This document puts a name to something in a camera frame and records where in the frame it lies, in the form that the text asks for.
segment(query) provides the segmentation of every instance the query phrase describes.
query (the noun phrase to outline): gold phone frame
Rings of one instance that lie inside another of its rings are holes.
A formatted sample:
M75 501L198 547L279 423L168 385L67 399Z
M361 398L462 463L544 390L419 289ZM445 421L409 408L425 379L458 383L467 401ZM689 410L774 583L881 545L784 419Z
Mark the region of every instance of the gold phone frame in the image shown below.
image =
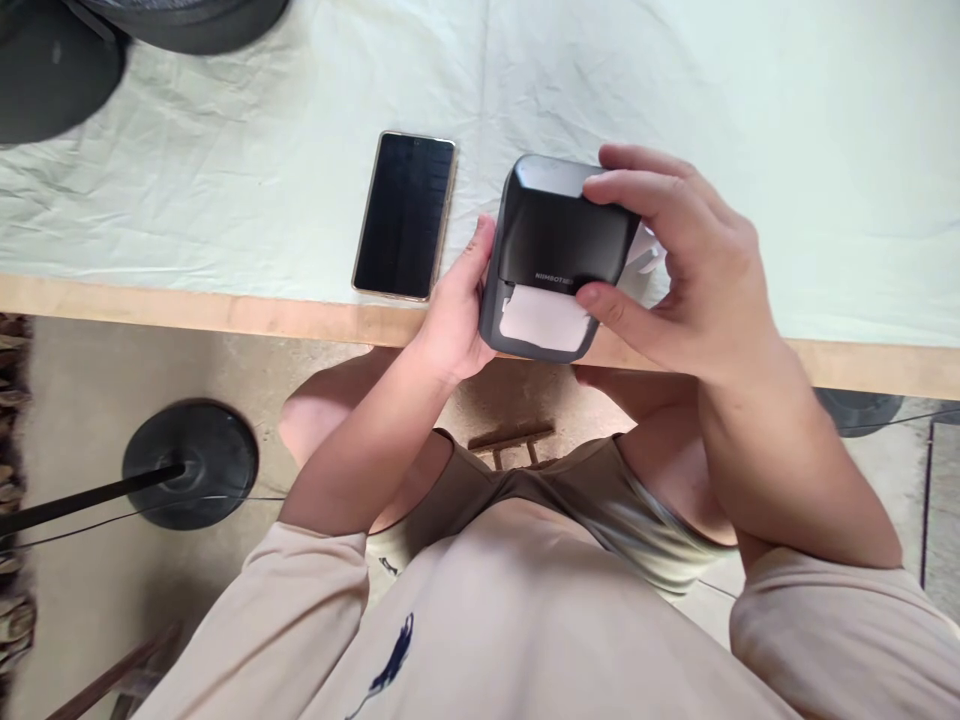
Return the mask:
M443 211L440 214L440 230L437 238L437 252L433 260L433 271L430 275L430 291L425 298L411 297L409 295L397 295L395 293L378 292L376 290L366 290L357 287L357 266L360 264L360 248L363 245L363 236L367 230L367 215L370 213L370 198L373 196L373 181L377 176L377 165L380 162L380 147L383 145L383 138L386 135L397 135L400 137L410 137L419 140L432 140L435 142L449 143L453 146L453 157L450 160L450 178L447 180L447 193L443 199ZM357 256L353 260L353 275L350 278L350 287L354 292L364 295L376 295L378 297L392 298L395 300L409 300L411 302L425 303L429 302L433 295L433 288L437 284L437 273L440 271L440 258L443 256L443 245L447 235L447 216L450 211L450 201L453 198L453 183L457 171L457 159L459 148L453 140L446 138L430 137L429 135L415 135L413 133L400 132L399 130L384 130L377 139L377 154L373 159L373 171L370 173L370 187L367 189L367 205L363 210L363 225L360 226L360 241L357 243Z

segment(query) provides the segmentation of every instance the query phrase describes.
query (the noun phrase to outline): concrete floor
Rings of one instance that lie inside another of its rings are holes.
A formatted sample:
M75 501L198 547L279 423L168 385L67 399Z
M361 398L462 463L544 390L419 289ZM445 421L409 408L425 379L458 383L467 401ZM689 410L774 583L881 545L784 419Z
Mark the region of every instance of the concrete floor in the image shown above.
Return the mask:
M22 427L29 494L35 505L120 477L131 434L153 413L185 398L210 397L239 410L260 445L251 495L283 494L295 467L276 434L284 398L310 373L364 348L38 318L30 365L34 402ZM924 412L911 400L901 415ZM552 421L541 457L629 429L605 396L579 387L569 368L495 361L465 384L440 425L461 442L493 430ZM850 441L858 463L890 510L919 572L928 424L918 421ZM192 630L237 574L278 512L249 502L207 530L176 533L130 518L34 549L29 572L39 619L35 646L17 671L9 717L45 717L126 652L173 620ZM21 537L35 540L129 512L120 499ZM382 587L383 578L375 579ZM743 586L737 561L723 563L681 606L718 642ZM87 717L107 718L108 696Z

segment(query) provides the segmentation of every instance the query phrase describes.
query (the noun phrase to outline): table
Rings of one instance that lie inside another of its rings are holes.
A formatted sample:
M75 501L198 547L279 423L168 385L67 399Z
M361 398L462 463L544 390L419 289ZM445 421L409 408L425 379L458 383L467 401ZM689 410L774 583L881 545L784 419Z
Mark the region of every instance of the table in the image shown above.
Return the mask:
M297 0L233 55L138 45L0 152L0 308L402 345L422 309L350 289L381 130L460 145L444 269L519 155L631 140L755 222L814 383L960 399L957 36L951 0ZM603 330L584 361L649 367Z

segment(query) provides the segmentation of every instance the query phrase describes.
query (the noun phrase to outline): wooden table edge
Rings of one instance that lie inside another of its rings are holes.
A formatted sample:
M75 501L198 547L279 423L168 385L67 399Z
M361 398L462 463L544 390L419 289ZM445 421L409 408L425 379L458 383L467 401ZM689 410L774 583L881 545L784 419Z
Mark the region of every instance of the wooden table edge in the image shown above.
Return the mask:
M0 311L401 347L424 310L123 287L0 274ZM960 348L790 340L814 385L960 400ZM658 370L601 328L581 361Z

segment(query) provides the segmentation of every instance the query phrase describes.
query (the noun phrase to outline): phone screen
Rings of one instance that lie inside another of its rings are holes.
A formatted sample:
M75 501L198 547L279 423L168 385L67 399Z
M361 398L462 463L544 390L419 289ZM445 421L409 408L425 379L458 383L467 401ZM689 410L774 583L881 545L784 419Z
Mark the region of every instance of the phone screen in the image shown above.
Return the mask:
M454 144L380 136L353 286L427 299L443 233Z

